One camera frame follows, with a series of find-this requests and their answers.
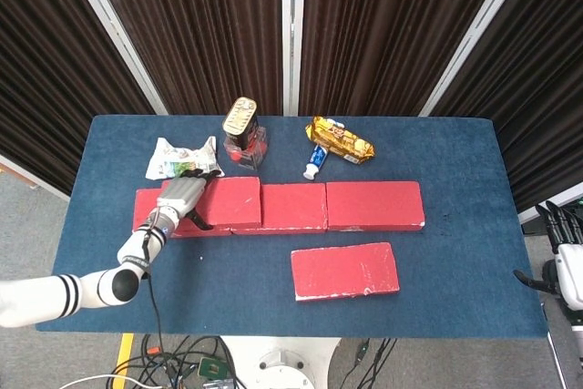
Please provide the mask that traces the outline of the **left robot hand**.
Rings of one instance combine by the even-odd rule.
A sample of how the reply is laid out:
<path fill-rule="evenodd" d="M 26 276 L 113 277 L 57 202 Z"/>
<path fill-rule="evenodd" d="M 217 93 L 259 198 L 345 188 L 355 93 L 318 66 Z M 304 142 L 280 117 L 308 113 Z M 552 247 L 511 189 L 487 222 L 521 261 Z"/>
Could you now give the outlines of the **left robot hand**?
<path fill-rule="evenodd" d="M 212 230 L 196 208 L 207 186 L 221 175 L 218 169 L 203 172 L 201 169 L 186 170 L 171 179 L 157 198 L 157 213 L 171 223 L 174 231 L 181 220 L 188 219 L 200 230 Z"/>

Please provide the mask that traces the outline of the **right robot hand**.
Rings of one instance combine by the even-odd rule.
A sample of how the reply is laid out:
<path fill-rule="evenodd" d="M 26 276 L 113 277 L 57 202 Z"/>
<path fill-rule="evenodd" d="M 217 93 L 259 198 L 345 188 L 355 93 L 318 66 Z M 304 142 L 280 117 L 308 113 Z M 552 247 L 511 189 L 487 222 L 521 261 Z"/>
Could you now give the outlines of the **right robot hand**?
<path fill-rule="evenodd" d="M 535 206 L 543 218 L 553 259 L 542 280 L 514 270 L 515 277 L 528 288 L 559 296 L 572 311 L 582 310 L 582 219 L 550 200 Z"/>

